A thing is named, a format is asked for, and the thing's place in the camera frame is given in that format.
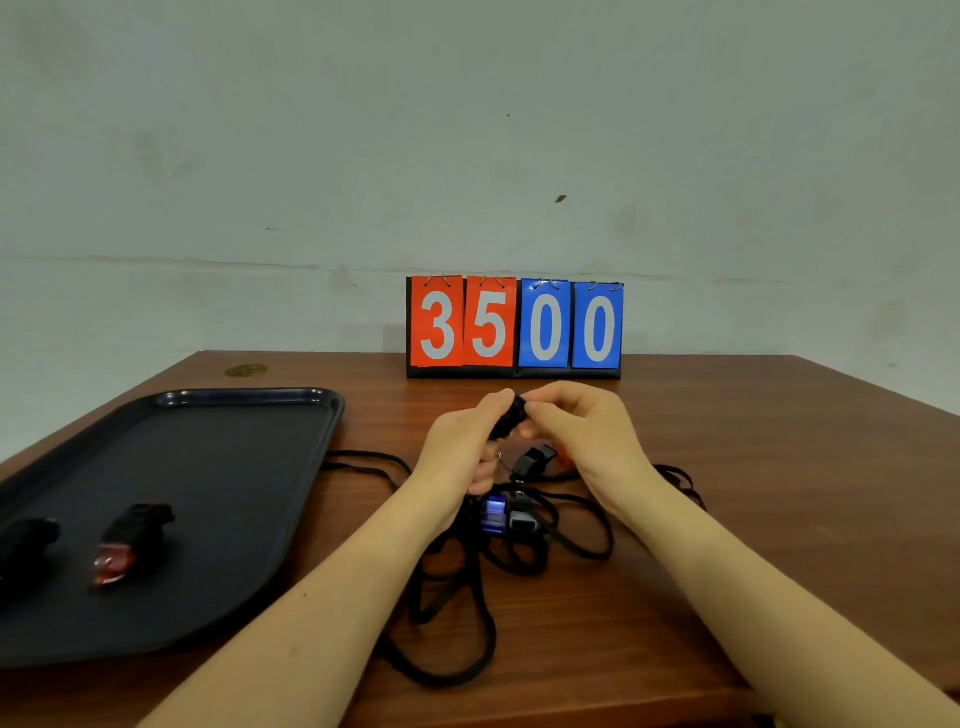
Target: number 0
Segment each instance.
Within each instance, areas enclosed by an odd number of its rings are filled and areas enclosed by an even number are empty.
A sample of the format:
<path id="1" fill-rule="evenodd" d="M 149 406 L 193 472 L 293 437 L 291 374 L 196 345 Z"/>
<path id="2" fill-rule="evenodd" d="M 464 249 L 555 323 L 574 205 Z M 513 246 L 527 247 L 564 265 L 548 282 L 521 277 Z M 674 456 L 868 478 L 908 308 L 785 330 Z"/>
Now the number 0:
<path id="1" fill-rule="evenodd" d="M 550 308 L 550 343 L 546 349 L 540 342 L 540 327 L 543 324 L 543 310 Z M 555 296 L 545 293 L 534 301 L 534 309 L 530 314 L 530 349 L 540 361 L 549 361 L 560 350 L 560 341 L 563 336 L 563 322 L 561 321 L 560 302 Z"/>
<path id="2" fill-rule="evenodd" d="M 596 331 L 597 311 L 601 308 L 604 313 L 603 346 L 598 351 L 593 341 L 593 334 Z M 584 320 L 584 346 L 587 348 L 587 356 L 590 357 L 591 361 L 603 361 L 610 356 L 615 330 L 616 321 L 613 318 L 613 304 L 605 296 L 597 296 L 587 306 L 587 314 Z"/>
<path id="3" fill-rule="evenodd" d="M 440 347 L 435 347 L 429 339 L 421 339 L 420 345 L 423 347 L 423 353 L 431 359 L 446 359 L 453 351 L 453 329 L 448 321 L 453 313 L 453 303 L 450 297 L 443 291 L 431 291 L 424 299 L 422 308 L 424 311 L 430 311 L 433 307 L 440 304 L 440 315 L 433 320 L 433 328 L 438 328 L 444 334 L 444 342 Z"/>

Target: hand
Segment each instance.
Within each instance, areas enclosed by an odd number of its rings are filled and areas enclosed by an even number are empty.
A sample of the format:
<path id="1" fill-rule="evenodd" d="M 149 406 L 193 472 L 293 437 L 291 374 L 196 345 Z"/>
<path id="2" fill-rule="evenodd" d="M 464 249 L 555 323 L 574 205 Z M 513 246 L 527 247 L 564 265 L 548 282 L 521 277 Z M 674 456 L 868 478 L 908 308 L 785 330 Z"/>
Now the hand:
<path id="1" fill-rule="evenodd" d="M 487 438 L 513 401 L 513 390 L 505 389 L 486 395 L 473 409 L 441 415 L 430 427 L 410 479 L 442 499 L 442 531 L 453 523 L 464 494 L 483 496 L 493 487 L 497 447 Z"/>
<path id="2" fill-rule="evenodd" d="M 523 395 L 530 419 L 516 431 L 528 440 L 559 442 L 600 504 L 621 518 L 626 495 L 653 470 L 623 401 L 613 392 L 572 381 Z"/>

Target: right hand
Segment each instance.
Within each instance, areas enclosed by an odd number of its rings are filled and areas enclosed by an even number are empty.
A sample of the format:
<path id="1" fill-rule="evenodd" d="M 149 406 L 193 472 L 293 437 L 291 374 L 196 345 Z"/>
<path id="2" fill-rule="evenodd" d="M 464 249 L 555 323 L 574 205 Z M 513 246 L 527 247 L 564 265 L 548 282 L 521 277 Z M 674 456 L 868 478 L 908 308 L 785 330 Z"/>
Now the right hand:
<path id="1" fill-rule="evenodd" d="M 527 440 L 563 445 L 596 499 L 621 518 L 625 498 L 653 467 L 620 397 L 585 384 L 557 381 L 523 398 L 529 419 L 516 432 Z"/>

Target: left hand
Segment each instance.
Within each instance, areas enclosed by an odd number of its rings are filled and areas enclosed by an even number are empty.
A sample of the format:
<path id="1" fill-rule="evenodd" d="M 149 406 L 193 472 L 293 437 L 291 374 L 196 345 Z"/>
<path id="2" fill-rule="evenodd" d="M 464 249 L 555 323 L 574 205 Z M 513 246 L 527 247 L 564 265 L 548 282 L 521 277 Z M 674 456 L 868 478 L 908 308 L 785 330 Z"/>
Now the left hand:
<path id="1" fill-rule="evenodd" d="M 411 480 L 443 504 L 442 531 L 456 518 L 464 494 L 483 496 L 493 487 L 497 444 L 487 438 L 513 401 L 513 390 L 505 389 L 486 395 L 473 409 L 441 415 L 430 427 Z"/>

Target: blue number card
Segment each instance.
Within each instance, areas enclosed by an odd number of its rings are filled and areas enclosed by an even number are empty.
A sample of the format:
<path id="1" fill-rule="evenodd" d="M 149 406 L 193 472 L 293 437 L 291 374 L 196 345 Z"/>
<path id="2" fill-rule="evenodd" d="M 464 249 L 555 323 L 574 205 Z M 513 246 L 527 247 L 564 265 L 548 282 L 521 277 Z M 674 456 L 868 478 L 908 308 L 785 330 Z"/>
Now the blue number card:
<path id="1" fill-rule="evenodd" d="M 573 368 L 618 368 L 623 344 L 623 284 L 576 283 L 575 298 Z"/>
<path id="2" fill-rule="evenodd" d="M 568 367 L 570 282 L 523 279 L 520 291 L 520 367 Z"/>

